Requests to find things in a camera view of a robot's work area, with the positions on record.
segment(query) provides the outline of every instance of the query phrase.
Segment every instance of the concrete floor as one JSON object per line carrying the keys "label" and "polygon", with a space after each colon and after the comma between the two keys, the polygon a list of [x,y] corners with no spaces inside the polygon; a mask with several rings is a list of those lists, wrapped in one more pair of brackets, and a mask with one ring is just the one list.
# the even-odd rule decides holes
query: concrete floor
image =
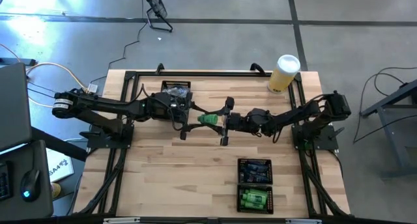
{"label": "concrete floor", "polygon": [[[141,17],[140,0],[4,0],[0,12],[106,17]],[[415,0],[295,0],[301,20],[416,21]],[[169,18],[289,20],[288,0],[164,0]],[[108,63],[122,56],[125,44],[136,39],[139,23],[59,23],[37,19],[0,21],[0,41],[20,57],[66,65],[84,83],[104,76]],[[126,50],[126,60],[111,68],[247,70],[252,62],[273,69],[283,54],[297,55],[292,25],[173,24],[172,34],[146,27],[141,42]],[[352,214],[358,217],[416,222],[417,177],[384,182],[382,172],[396,168],[383,132],[353,145],[359,100],[365,80],[388,66],[417,64],[417,27],[301,26],[309,70],[318,71],[324,92],[346,95],[351,117],[336,126],[345,187]],[[0,56],[10,56],[0,49]],[[417,71],[391,72],[412,81]],[[56,91],[77,87],[62,70],[42,67],[34,82]],[[379,86],[392,92],[399,86],[381,77]],[[30,95],[50,104],[52,99]],[[372,85],[365,92],[364,107],[383,96]],[[59,120],[50,109],[31,104],[32,124],[61,139],[79,137],[88,125],[79,120]],[[376,116],[362,121],[359,135],[381,126]],[[68,209],[70,196],[55,203],[57,215]]]}

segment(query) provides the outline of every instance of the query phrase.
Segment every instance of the green battery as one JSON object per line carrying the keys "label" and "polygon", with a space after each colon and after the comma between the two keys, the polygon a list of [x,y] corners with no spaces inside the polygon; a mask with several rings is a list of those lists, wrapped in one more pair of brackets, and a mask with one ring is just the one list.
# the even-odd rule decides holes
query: green battery
{"label": "green battery", "polygon": [[252,194],[257,194],[257,195],[263,195],[263,196],[265,196],[265,197],[267,197],[267,196],[268,196],[268,192],[266,192],[266,191],[261,191],[261,190],[258,190],[258,189],[250,189],[250,190],[249,190],[249,192],[246,192],[246,191],[245,191],[245,193],[252,193]]}
{"label": "green battery", "polygon": [[266,197],[263,195],[256,195],[252,193],[243,194],[242,198],[253,204],[266,204]]}
{"label": "green battery", "polygon": [[251,208],[251,209],[256,209],[256,210],[263,210],[263,205],[261,204],[254,204],[248,201],[243,201],[240,200],[240,205],[245,207],[245,208]]}
{"label": "green battery", "polygon": [[197,120],[201,124],[217,124],[218,117],[215,114],[201,115],[200,117],[197,117]]}

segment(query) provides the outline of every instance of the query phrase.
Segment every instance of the wooden table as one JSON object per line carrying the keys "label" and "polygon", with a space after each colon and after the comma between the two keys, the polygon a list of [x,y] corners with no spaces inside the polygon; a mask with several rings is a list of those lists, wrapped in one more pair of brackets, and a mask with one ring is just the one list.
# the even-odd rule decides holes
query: wooden table
{"label": "wooden table", "polygon": [[[109,71],[104,97],[120,99],[124,72]],[[269,92],[266,77],[141,77],[139,84],[144,83],[148,93],[159,92],[162,80],[191,81],[193,101],[209,111],[223,107],[227,96],[235,99],[233,111],[242,115],[254,107],[269,109],[273,115],[291,109],[288,92]],[[302,72],[302,82],[307,101],[322,93],[317,72]],[[191,110],[189,122],[197,122],[196,118],[200,114]],[[289,126],[283,129],[276,144],[272,143],[271,137],[258,138],[240,132],[229,133],[229,146],[221,147],[219,143],[219,136],[208,128],[193,130],[187,140],[182,141],[179,132],[174,131],[170,122],[135,122],[134,139],[124,166],[117,215],[308,216],[300,161],[298,152],[292,146]],[[87,158],[74,211],[85,207],[102,185],[108,154],[108,149],[99,149]],[[238,158],[272,160],[273,215],[236,211]],[[317,159],[323,186],[341,209],[349,213],[337,160],[327,151],[318,151]],[[315,189],[312,189],[312,193],[315,208],[319,210]],[[107,208],[112,195],[113,187],[110,187]]]}

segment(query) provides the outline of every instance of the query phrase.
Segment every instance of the computer mouse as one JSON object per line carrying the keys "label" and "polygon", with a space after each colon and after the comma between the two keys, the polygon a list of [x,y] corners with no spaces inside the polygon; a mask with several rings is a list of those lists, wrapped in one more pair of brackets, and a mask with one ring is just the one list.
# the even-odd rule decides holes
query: computer mouse
{"label": "computer mouse", "polygon": [[39,170],[37,169],[32,169],[24,174],[20,182],[20,195],[24,201],[32,202],[39,197],[39,174]]}

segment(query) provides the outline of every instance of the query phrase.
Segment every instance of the black tray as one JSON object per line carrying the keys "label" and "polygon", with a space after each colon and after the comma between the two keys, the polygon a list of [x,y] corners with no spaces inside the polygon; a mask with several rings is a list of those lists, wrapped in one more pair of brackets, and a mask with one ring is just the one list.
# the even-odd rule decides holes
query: black tray
{"label": "black tray", "polygon": [[[253,210],[250,208],[241,207],[240,195],[244,193],[245,189],[258,189],[261,191],[268,192],[268,197],[266,198],[266,210]],[[274,214],[274,195],[272,194],[272,187],[262,185],[238,185],[236,208],[237,212],[245,212],[252,214]]]}
{"label": "black tray", "polygon": [[161,91],[172,87],[186,87],[191,89],[191,81],[162,81]]}
{"label": "black tray", "polygon": [[[240,170],[241,170],[241,168],[245,164],[247,164],[248,162],[255,162],[255,163],[258,163],[258,164],[261,164],[261,165],[266,165],[268,167],[268,169],[265,172],[266,173],[266,178],[267,178],[267,181],[266,182],[256,182],[256,181],[254,181],[254,182],[247,182],[247,181],[245,181],[244,179],[242,179],[240,177]],[[238,180],[238,183],[245,183],[245,184],[272,184],[273,181],[272,181],[272,162],[271,162],[271,160],[242,159],[242,158],[239,158],[237,160],[237,180]]]}

